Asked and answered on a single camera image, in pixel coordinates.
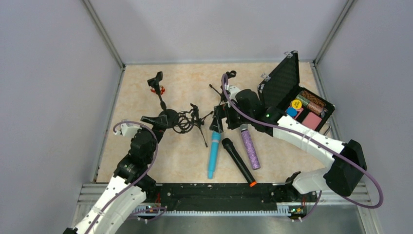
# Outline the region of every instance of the open case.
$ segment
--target open case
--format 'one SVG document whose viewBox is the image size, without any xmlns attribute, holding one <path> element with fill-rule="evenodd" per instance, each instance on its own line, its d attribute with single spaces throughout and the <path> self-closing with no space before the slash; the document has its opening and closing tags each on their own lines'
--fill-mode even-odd
<svg viewBox="0 0 413 234">
<path fill-rule="evenodd" d="M 277 107 L 297 122 L 320 131 L 335 110 L 334 105 L 300 86 L 298 52 L 287 57 L 258 85 L 265 108 Z"/>
</svg>

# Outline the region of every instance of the white panel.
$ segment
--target white panel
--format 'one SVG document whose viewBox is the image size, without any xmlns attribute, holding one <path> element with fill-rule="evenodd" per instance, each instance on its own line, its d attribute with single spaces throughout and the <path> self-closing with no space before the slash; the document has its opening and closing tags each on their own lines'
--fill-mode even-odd
<svg viewBox="0 0 413 234">
<path fill-rule="evenodd" d="M 408 0 L 358 1 L 320 64 L 343 140 L 361 143 L 383 188 L 385 233 L 412 231 L 412 11 Z"/>
<path fill-rule="evenodd" d="M 92 0 L 125 63 L 314 59 L 345 0 Z"/>
<path fill-rule="evenodd" d="M 79 0 L 2 0 L 0 22 L 0 233 L 63 233 L 120 69 Z"/>
</svg>

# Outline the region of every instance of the glittery cylinder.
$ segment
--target glittery cylinder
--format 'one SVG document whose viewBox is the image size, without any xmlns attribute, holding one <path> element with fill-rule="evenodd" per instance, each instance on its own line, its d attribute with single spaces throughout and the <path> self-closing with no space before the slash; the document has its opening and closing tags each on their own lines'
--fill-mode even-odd
<svg viewBox="0 0 413 234">
<path fill-rule="evenodd" d="M 251 135 L 248 129 L 241 130 L 241 136 L 243 137 L 244 146 L 248 154 L 249 161 L 253 170 L 260 169 L 261 165 L 258 161 L 257 153 L 255 152 L 254 143 L 252 143 Z"/>
</svg>

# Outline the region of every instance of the yellow lid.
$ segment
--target yellow lid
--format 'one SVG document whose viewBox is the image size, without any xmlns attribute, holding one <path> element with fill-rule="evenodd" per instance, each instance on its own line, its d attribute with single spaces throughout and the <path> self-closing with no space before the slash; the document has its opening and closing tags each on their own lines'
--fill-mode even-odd
<svg viewBox="0 0 413 234">
<path fill-rule="evenodd" d="M 299 108 L 301 108 L 302 103 L 301 103 L 300 100 L 295 99 L 295 100 L 293 100 L 293 101 L 291 102 L 291 106 L 292 106 L 294 109 L 298 110 Z"/>
</svg>

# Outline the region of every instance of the table surface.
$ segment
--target table surface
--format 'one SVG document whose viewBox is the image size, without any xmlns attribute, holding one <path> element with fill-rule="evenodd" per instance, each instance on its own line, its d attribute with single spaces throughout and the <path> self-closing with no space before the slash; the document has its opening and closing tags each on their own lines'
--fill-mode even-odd
<svg viewBox="0 0 413 234">
<path fill-rule="evenodd" d="M 117 99 L 111 126 L 123 119 L 139 121 L 141 116 L 155 117 L 162 111 L 159 99 L 150 91 L 147 80 L 163 71 L 161 81 L 166 89 L 162 95 L 168 108 L 176 111 L 189 111 L 190 103 L 199 107 L 200 116 L 213 110 L 220 97 L 209 88 L 209 84 L 219 89 L 221 76 L 226 71 L 235 70 L 237 76 L 230 79 L 242 89 L 257 90 L 262 81 L 262 73 L 269 74 L 279 63 L 215 63 L 215 64 L 162 64 L 131 65 L 126 67 L 120 93 Z M 316 83 L 309 63 L 300 62 L 301 86 L 318 94 Z M 211 131 L 208 117 L 202 126 L 210 146 Z M 312 171 L 323 165 L 310 154 L 296 146 L 250 127 L 250 133 L 260 160 L 261 168 L 251 170 L 241 135 L 238 130 L 226 130 L 230 138 L 251 170 L 257 182 L 285 182 L 297 171 Z M 118 162 L 128 153 L 130 139 L 108 133 L 102 156 L 97 182 L 108 182 Z M 149 175 L 160 183 L 244 183 L 245 179 L 228 153 L 220 147 L 213 179 L 207 178 L 209 150 L 206 148 L 197 128 L 187 134 L 177 134 L 167 130 L 159 144 L 159 151 Z"/>
</svg>

